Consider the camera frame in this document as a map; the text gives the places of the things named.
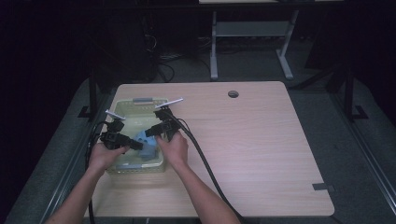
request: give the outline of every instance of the person's left arm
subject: person's left arm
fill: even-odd
[[[92,149],[90,165],[84,176],[73,187],[67,199],[49,217],[46,223],[80,223],[99,178],[105,173],[105,169],[128,149],[128,147],[120,147],[115,150],[108,150],[102,143],[96,144]]]

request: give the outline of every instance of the person's left hand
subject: person's left hand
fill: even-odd
[[[92,148],[89,168],[105,172],[105,169],[116,160],[116,158],[129,150],[129,146],[109,150],[103,143],[97,143]]]

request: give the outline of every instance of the hand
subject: hand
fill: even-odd
[[[187,139],[180,132],[176,132],[170,142],[163,141],[160,136],[155,136],[155,139],[163,151],[163,155],[174,169],[187,165],[187,149],[189,145],[187,144]]]
[[[105,169],[110,167],[110,165],[116,160],[116,158],[120,154],[125,153],[128,150],[128,146],[109,150],[105,147],[103,143],[97,143],[93,146],[92,149],[89,168],[103,171],[104,173]]]

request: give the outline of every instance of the grommet hole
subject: grommet hole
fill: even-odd
[[[239,92],[237,91],[229,91],[228,92],[228,96],[230,96],[231,98],[236,98],[239,96]]]

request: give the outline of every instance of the person's right arm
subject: person's right arm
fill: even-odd
[[[165,158],[172,165],[187,192],[201,222],[240,223],[235,213],[210,187],[208,187],[187,164],[187,139],[180,132],[175,133],[172,141],[165,142],[156,137]]]

